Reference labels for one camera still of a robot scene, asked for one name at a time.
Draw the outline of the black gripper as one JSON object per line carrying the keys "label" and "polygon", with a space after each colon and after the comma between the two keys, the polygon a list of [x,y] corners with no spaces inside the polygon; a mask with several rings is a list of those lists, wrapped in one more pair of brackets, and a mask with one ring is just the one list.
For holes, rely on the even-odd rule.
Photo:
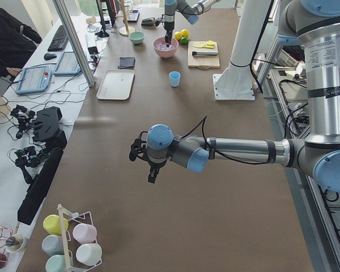
{"label": "black gripper", "polygon": [[160,23],[164,24],[164,29],[166,30],[165,42],[168,46],[171,45],[172,34],[175,28],[175,16],[174,15],[162,15],[155,19],[155,25],[158,26]]}
{"label": "black gripper", "polygon": [[163,161],[161,163],[155,163],[150,160],[147,154],[146,141],[142,139],[143,133],[147,133],[147,132],[146,131],[140,132],[138,138],[136,138],[134,140],[134,143],[130,146],[129,159],[131,162],[134,162],[136,159],[141,159],[145,162],[148,162],[148,164],[151,167],[150,173],[148,174],[148,182],[154,184],[156,182],[159,169],[165,166],[166,161]]}

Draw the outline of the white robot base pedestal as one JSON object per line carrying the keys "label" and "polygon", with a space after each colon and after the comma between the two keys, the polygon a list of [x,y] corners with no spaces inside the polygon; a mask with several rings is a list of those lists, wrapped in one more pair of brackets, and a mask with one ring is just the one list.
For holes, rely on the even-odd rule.
{"label": "white robot base pedestal", "polygon": [[245,1],[228,67],[213,75],[216,100],[254,100],[250,64],[273,1]]}

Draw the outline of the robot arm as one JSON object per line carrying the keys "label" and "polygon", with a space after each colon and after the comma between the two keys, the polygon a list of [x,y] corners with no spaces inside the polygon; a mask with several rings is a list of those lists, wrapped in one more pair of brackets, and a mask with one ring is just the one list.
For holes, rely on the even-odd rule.
{"label": "robot arm", "polygon": [[218,1],[202,0],[190,6],[185,0],[166,0],[164,3],[164,13],[156,19],[157,25],[163,24],[166,31],[165,45],[169,48],[175,28],[175,12],[179,12],[190,24],[195,24],[199,16],[211,9],[211,6]]}
{"label": "robot arm", "polygon": [[309,134],[304,139],[244,140],[178,136],[163,124],[132,144],[129,158],[150,165],[148,181],[172,161],[193,172],[211,159],[296,168],[340,193],[340,1],[291,1],[280,14],[278,35],[304,46]]}

